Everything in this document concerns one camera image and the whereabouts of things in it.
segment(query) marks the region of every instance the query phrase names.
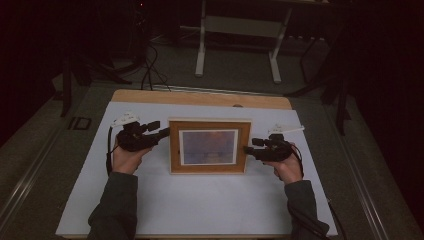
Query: wooden board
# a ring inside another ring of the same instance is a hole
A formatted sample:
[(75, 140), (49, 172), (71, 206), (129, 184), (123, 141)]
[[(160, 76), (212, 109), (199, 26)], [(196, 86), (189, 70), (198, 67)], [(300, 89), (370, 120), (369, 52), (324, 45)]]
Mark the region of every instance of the wooden board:
[(172, 103), (202, 106), (241, 106), (249, 108), (291, 110), (284, 97), (236, 95), (221, 93), (162, 92), (144, 90), (117, 90), (112, 102)]

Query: person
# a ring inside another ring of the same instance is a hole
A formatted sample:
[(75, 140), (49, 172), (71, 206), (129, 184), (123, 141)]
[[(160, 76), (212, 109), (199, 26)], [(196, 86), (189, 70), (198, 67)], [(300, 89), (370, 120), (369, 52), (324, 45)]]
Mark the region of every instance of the person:
[[(112, 172), (100, 203), (91, 213), (90, 240), (134, 239), (137, 226), (138, 179), (134, 172), (142, 157), (152, 149), (128, 152), (121, 147), (113, 151)], [(317, 219), (317, 209), (311, 182), (303, 180), (299, 161), (292, 154), (281, 162), (263, 161), (274, 167), (274, 174), (284, 182), (287, 207), (292, 216), (292, 239), (325, 238), (329, 226)]]

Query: black equipment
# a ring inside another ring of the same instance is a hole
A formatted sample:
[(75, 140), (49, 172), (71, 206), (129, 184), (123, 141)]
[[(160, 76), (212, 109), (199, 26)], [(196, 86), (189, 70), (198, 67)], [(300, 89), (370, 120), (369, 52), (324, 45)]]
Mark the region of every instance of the black equipment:
[(254, 146), (266, 146), (264, 149), (255, 149), (253, 147), (244, 147), (244, 152), (248, 155), (252, 155), (256, 160), (260, 161), (272, 161), (281, 162), (290, 157), (291, 154), (297, 158), (300, 164), (300, 170), (303, 174), (302, 157), (297, 147), (284, 140), (283, 134), (271, 134), (268, 139), (253, 138), (252, 144)]
[(110, 150), (110, 142), (112, 135), (112, 127), (109, 128), (108, 134), (108, 152), (106, 154), (106, 169), (108, 175), (112, 171), (112, 152), (119, 146), (129, 152), (136, 152), (146, 148), (151, 148), (159, 144), (162, 138), (169, 136), (169, 128), (159, 130), (157, 133), (146, 135), (146, 131), (154, 131), (160, 128), (160, 121), (151, 122), (149, 124), (140, 125), (138, 122), (131, 122), (123, 125), (124, 129), (121, 130), (116, 136), (117, 144), (114, 149)]

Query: wooden frame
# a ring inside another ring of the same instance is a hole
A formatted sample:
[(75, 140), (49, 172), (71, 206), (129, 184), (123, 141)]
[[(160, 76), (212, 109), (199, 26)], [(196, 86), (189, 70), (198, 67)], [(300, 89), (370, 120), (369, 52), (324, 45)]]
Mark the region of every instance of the wooden frame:
[(250, 119), (170, 118), (172, 174), (242, 174)]

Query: wooden edge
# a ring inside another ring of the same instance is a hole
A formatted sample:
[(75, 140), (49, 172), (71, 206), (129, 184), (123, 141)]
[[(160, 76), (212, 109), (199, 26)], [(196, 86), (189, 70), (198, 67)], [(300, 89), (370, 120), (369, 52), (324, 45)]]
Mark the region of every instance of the wooden edge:
[(249, 107), (291, 110), (285, 97), (237, 95), (222, 93), (164, 92), (120, 89), (116, 90), (112, 102), (161, 103), (202, 106)]
[[(80, 239), (87, 239), (87, 235), (60, 235), (63, 238), (70, 239), (70, 240), (80, 240)], [(208, 238), (208, 239), (275, 239), (275, 238), (283, 238), (283, 239), (289, 239), (290, 234), (282, 234), (282, 235), (276, 235), (276, 234), (254, 234), (254, 235), (248, 235), (248, 234), (158, 234), (158, 235), (144, 235), (144, 234), (136, 234), (135, 239), (202, 239), (202, 238)]]

